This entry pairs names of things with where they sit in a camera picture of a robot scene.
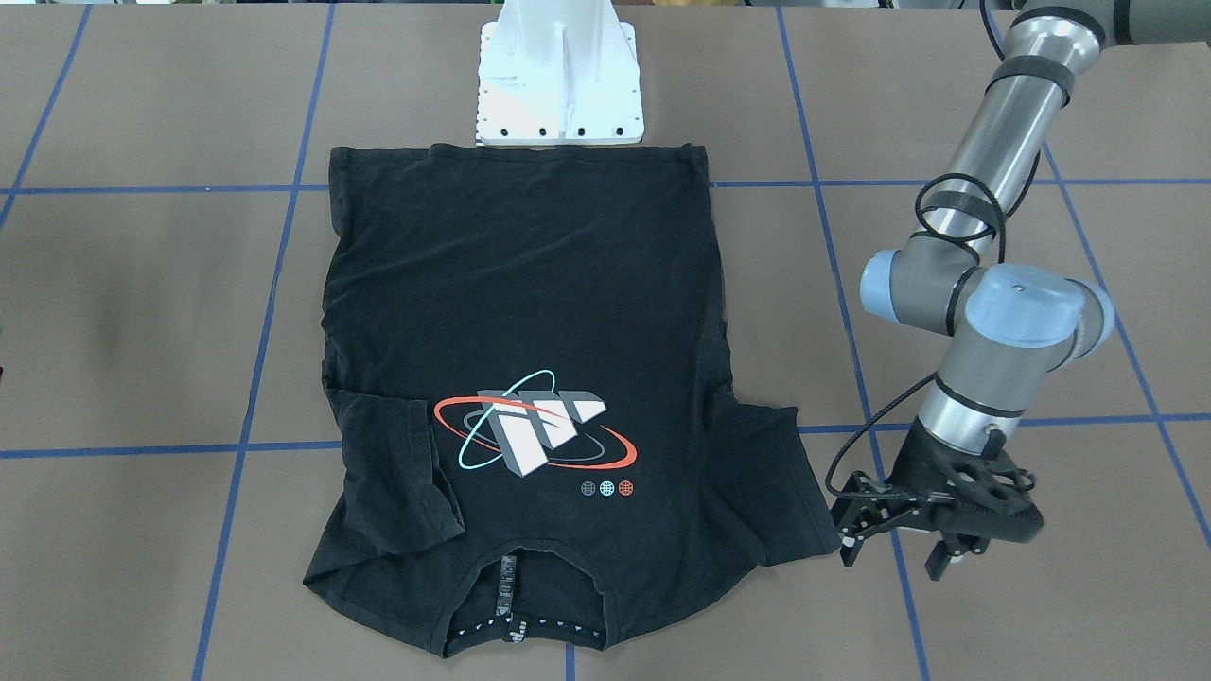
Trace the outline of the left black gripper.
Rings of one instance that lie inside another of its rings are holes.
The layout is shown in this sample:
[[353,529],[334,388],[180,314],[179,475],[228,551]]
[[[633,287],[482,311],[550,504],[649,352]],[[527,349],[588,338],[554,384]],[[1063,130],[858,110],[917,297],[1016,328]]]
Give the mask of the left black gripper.
[[932,582],[969,553],[986,551],[991,540],[1032,540],[1045,525],[1032,499],[1035,477],[1009,457],[999,428],[977,441],[978,452],[962,451],[914,419],[886,479],[857,470],[843,487],[831,483],[845,568],[853,568],[867,539],[891,530],[939,532],[925,562]]

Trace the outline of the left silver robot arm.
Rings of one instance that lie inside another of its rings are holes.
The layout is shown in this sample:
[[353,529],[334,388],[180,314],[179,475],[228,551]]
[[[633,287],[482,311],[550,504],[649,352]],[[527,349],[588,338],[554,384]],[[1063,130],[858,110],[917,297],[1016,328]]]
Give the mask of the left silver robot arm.
[[934,532],[926,574],[941,578],[991,542],[1032,540],[1045,523],[1035,476],[1008,442],[1046,374],[1089,357],[1117,322],[1100,285],[1008,262],[1008,225],[1034,181],[1048,128],[1077,80],[1109,48],[1207,42],[1206,1],[1018,1],[980,108],[943,173],[914,198],[903,248],[861,275],[865,310],[948,338],[939,370],[914,384],[922,408],[885,480],[853,471],[832,521],[853,566],[869,538]]

